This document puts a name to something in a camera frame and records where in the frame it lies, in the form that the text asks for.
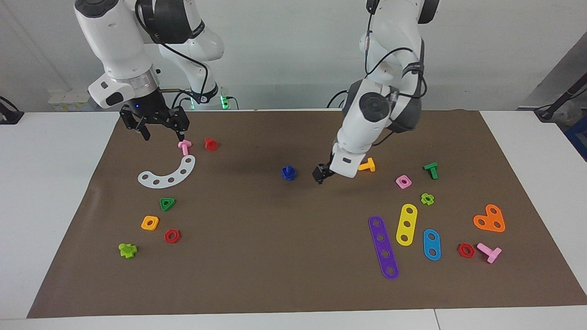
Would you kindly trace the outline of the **white curved five-hole plate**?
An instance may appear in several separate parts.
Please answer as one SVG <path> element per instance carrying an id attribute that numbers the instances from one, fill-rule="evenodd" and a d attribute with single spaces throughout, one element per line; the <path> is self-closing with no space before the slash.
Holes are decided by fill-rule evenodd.
<path id="1" fill-rule="evenodd" d="M 155 175 L 151 171 L 143 171 L 138 175 L 138 182 L 147 188 L 151 189 L 166 189 L 178 185 L 183 182 L 193 171 L 196 164 L 196 158 L 193 155 L 187 155 L 182 158 L 182 161 L 176 171 L 169 175 Z"/>

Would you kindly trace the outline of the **white cardboard box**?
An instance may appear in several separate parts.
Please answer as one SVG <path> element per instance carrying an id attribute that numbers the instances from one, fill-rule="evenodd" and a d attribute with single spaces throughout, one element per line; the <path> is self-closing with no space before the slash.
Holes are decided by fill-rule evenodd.
<path id="1" fill-rule="evenodd" d="M 50 92 L 48 105 L 54 111 L 99 111 L 101 107 L 86 90 Z"/>

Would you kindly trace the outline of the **large brown table mat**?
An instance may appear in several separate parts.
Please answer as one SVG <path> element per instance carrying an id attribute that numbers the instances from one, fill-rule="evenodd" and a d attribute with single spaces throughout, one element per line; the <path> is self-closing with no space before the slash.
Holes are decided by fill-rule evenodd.
<path id="1" fill-rule="evenodd" d="M 326 162 L 339 111 L 190 113 L 196 164 L 162 190 L 138 174 L 166 175 L 182 154 L 174 134 L 151 139 L 117 121 L 86 194 L 28 313 L 30 318 L 138 314 L 297 313 L 585 305 L 581 288 L 507 158 L 476 111 L 424 111 L 417 128 L 369 152 L 376 171 L 312 177 Z M 204 138 L 219 148 L 204 148 Z M 438 163 L 437 180 L 423 169 Z M 412 186 L 401 189 L 396 178 Z M 423 205 L 423 193 L 435 197 Z M 160 198 L 176 204 L 167 212 Z M 396 241 L 404 204 L 418 210 L 410 246 Z M 497 205 L 505 232 L 476 228 Z M 159 217 L 154 231 L 145 216 Z M 369 229 L 380 216 L 399 276 L 384 278 Z M 176 244 L 164 234 L 176 228 Z M 423 253 L 440 235 L 442 257 Z M 493 264 L 482 242 L 502 252 Z M 138 247 L 120 256 L 119 244 Z M 457 247 L 471 244 L 473 258 Z"/>

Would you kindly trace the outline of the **purple four-hole plastic strip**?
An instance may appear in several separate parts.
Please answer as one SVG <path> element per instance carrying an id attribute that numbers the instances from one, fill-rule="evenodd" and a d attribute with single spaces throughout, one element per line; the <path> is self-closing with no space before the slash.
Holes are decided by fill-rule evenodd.
<path id="1" fill-rule="evenodd" d="M 386 224 L 380 216 L 371 216 L 368 224 L 376 257 L 379 261 L 380 271 L 384 278 L 395 280 L 399 276 L 399 268 L 388 236 Z"/>

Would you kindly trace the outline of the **yellow three-hole plastic strip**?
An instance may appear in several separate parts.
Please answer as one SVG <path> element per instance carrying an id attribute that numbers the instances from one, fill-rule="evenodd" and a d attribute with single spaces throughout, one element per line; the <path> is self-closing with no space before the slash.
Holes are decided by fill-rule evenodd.
<path id="1" fill-rule="evenodd" d="M 399 216 L 396 241 L 403 247 L 410 246 L 415 236 L 418 210 L 413 204 L 404 204 Z"/>

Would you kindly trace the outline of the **blue two-hole plastic strip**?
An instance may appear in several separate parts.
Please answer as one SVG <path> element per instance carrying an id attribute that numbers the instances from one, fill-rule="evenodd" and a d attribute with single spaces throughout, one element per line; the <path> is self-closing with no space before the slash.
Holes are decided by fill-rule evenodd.
<path id="1" fill-rule="evenodd" d="M 423 232 L 423 253 L 431 261 L 439 261 L 442 257 L 440 235 L 432 228 L 428 228 Z"/>

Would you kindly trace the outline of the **black stand base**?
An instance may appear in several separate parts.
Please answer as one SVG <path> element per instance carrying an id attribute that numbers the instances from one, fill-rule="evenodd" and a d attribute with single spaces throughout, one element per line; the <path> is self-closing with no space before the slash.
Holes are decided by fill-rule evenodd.
<path id="1" fill-rule="evenodd" d="M 16 125 L 23 117 L 20 111 L 10 100 L 0 96 L 0 125 Z"/>

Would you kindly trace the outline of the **orange angled three-hole plate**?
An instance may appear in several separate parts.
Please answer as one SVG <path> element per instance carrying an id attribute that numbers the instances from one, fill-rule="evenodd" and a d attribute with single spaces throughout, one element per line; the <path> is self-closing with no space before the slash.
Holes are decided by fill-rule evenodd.
<path id="1" fill-rule="evenodd" d="M 495 204 L 486 205 L 486 214 L 475 215 L 472 223 L 480 230 L 505 232 L 505 221 L 501 209 Z"/>

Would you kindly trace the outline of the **black slanted pole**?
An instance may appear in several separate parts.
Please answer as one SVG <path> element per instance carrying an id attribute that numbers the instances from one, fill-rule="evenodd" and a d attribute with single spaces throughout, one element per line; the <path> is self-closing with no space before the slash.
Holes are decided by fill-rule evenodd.
<path id="1" fill-rule="evenodd" d="M 583 74 L 566 92 L 551 104 L 540 106 L 534 110 L 534 114 L 541 122 L 549 122 L 555 112 L 566 102 L 581 96 L 587 91 L 587 72 Z"/>

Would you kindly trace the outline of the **blue crate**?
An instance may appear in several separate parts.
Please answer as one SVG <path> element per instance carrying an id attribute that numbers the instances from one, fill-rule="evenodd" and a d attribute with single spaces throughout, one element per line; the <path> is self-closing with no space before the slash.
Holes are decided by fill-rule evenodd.
<path id="1" fill-rule="evenodd" d="M 564 135 L 587 162 L 587 115 L 566 130 Z"/>

